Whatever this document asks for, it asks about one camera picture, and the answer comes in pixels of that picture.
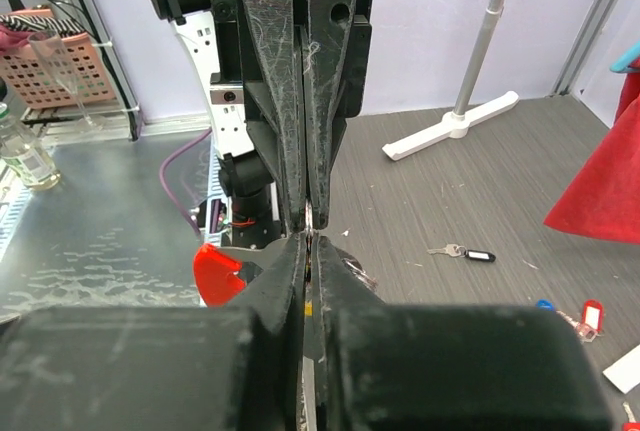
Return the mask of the key with black tag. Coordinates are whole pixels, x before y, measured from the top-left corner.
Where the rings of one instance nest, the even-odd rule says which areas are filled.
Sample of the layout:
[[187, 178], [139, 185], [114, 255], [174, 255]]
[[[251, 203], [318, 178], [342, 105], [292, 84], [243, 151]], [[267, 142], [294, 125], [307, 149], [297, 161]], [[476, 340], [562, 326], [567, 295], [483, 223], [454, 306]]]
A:
[[446, 244], [444, 247], [428, 249], [430, 255], [442, 254], [452, 258], [465, 258], [471, 261], [493, 263], [496, 255], [489, 251], [473, 250], [458, 244]]

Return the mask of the keyring with red tag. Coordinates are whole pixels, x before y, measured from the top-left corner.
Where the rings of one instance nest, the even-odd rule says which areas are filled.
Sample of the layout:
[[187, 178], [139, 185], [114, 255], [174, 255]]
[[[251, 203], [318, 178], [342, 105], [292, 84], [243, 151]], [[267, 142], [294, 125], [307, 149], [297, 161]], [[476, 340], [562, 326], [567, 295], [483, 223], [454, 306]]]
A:
[[222, 246], [223, 239], [231, 235], [226, 203], [215, 199], [209, 209], [208, 234], [195, 254], [193, 274], [201, 305], [217, 307], [228, 303], [269, 269], [282, 253], [287, 238], [276, 239], [263, 249]]

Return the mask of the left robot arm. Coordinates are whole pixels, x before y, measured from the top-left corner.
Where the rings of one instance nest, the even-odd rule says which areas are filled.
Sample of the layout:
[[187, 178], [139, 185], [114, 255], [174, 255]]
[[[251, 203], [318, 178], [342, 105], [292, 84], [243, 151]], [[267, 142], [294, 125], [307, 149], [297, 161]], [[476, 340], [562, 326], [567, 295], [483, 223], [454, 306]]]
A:
[[331, 172], [363, 105], [372, 1], [151, 0], [177, 27], [196, 16], [210, 25], [188, 50], [235, 245], [328, 226]]

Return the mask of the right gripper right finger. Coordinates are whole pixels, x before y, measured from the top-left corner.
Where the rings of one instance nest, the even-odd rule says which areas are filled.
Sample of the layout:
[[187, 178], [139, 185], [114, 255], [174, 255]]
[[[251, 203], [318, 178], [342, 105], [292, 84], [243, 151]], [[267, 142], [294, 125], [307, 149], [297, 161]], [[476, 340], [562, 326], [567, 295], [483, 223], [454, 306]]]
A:
[[609, 430], [575, 331], [534, 306], [393, 305], [314, 241], [330, 430]]

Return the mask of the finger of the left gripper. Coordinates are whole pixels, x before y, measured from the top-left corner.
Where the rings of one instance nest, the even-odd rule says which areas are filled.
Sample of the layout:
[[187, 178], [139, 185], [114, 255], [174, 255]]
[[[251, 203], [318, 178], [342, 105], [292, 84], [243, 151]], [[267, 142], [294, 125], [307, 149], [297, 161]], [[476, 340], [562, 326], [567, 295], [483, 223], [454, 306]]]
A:
[[307, 0], [303, 65], [308, 192], [312, 223], [329, 222], [333, 121], [356, 0]]
[[305, 227], [304, 144], [294, 0], [212, 0], [215, 19], [235, 21], [247, 132], [276, 183], [289, 231]]

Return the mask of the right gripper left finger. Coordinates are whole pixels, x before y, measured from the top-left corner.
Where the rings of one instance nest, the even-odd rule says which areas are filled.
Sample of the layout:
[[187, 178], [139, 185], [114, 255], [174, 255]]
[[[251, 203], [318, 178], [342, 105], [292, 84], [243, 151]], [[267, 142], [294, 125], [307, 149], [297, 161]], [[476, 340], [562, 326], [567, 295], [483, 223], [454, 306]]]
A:
[[5, 430], [295, 430], [305, 239], [220, 307], [53, 307], [1, 340]]

